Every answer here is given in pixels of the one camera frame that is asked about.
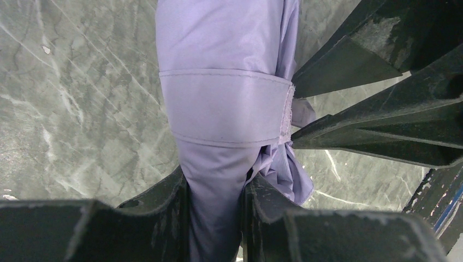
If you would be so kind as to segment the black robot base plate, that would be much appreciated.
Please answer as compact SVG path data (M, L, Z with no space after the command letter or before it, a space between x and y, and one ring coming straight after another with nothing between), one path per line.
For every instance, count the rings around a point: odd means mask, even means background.
M430 224L448 254L462 236L462 164L430 169L403 212Z

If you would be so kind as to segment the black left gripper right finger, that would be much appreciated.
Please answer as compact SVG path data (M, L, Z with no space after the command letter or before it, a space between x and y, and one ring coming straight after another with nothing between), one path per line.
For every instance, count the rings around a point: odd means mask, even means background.
M414 215L304 209L260 175L241 197L245 261L446 261Z

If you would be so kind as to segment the black and lavender umbrella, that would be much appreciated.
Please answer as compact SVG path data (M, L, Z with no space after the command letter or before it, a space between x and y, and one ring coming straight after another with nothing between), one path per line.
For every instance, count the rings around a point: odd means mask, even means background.
M292 127L315 120L294 98L299 1L159 1L156 49L168 122L190 190L189 260L233 261L240 196L261 174L303 204L313 182Z

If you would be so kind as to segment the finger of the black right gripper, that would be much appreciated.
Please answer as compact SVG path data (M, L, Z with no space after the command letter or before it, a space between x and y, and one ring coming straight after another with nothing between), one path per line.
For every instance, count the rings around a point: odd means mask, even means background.
M296 149L344 150L429 168L462 162L462 46L397 84L292 135Z
M415 73L462 43L462 1L361 1L293 77L307 98Z

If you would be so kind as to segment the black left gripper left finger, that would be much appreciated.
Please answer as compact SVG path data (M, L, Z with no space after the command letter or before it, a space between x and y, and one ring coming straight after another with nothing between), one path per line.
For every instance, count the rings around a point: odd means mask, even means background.
M180 168L108 206L95 199L1 202L1 261L187 261L188 185Z

